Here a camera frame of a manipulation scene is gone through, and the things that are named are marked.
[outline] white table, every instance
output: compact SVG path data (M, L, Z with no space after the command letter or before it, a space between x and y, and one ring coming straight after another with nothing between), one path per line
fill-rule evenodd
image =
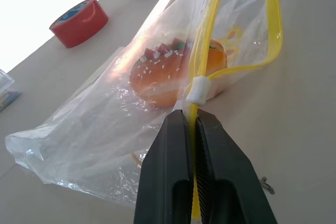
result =
M128 44L157 1L101 0L111 22L97 35L73 49L52 38L9 73L23 94L0 114L1 223L132 223L133 209L43 185L26 174L6 153L3 139L43 123ZM279 58L205 109L222 121L258 176L275 187L277 194L268 199L279 223L333 223L336 0L280 2Z

